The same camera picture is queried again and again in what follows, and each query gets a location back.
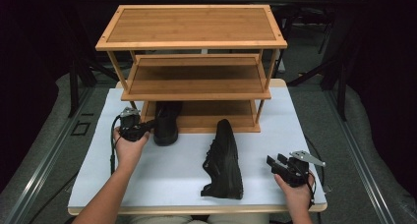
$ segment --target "middle shelf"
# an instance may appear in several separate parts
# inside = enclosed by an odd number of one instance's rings
[[[260,54],[136,55],[122,100],[270,99]]]

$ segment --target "person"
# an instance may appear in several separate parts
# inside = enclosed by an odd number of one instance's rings
[[[116,154],[118,166],[110,176],[100,191],[87,204],[87,206],[74,219],[73,223],[115,223],[119,206],[127,190],[129,180],[135,171],[139,162],[142,151],[149,139],[149,133],[146,132],[140,140],[131,142],[124,140],[119,135],[116,128],[113,131],[113,138],[116,143]],[[291,188],[279,175],[274,174],[277,184],[285,193],[287,207],[294,224],[312,223],[308,212],[310,203],[310,191],[307,185]],[[309,178],[310,184],[313,184],[313,178]],[[148,216],[138,215],[133,218],[137,224],[156,224],[156,223],[206,223],[193,220],[191,216]],[[215,214],[208,218],[208,223],[268,223],[267,213],[242,213],[242,214]]]

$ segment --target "person's left hand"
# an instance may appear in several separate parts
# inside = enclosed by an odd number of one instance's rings
[[[116,146],[118,166],[117,169],[123,169],[133,173],[142,150],[149,139],[149,132],[146,132],[143,137],[134,142],[125,140],[119,134],[119,127],[113,131],[113,138]]]

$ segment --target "person's right arm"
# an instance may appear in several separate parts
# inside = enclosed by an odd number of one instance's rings
[[[312,224],[313,221],[309,214],[311,196],[307,184],[292,188],[286,184],[279,175],[274,174],[273,177],[285,193],[285,199],[292,222],[294,224]],[[314,178],[312,175],[309,175],[309,183],[313,185],[313,182]]]

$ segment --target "white table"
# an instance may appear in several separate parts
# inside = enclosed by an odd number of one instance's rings
[[[266,164],[267,155],[289,156],[308,151],[288,89],[274,80],[260,119],[261,132],[234,134],[239,152],[244,194],[241,200],[200,196],[210,183],[203,162],[214,134],[180,134],[170,146],[158,146],[150,137],[123,198],[120,214],[210,214],[286,211],[283,192]],[[122,88],[110,89],[98,120],[89,152],[68,203],[77,215],[110,176],[110,128],[114,118],[129,102],[120,101]],[[141,108],[142,102],[136,102]],[[316,169],[310,169],[317,176]],[[323,211],[327,201],[320,183],[311,211]]]

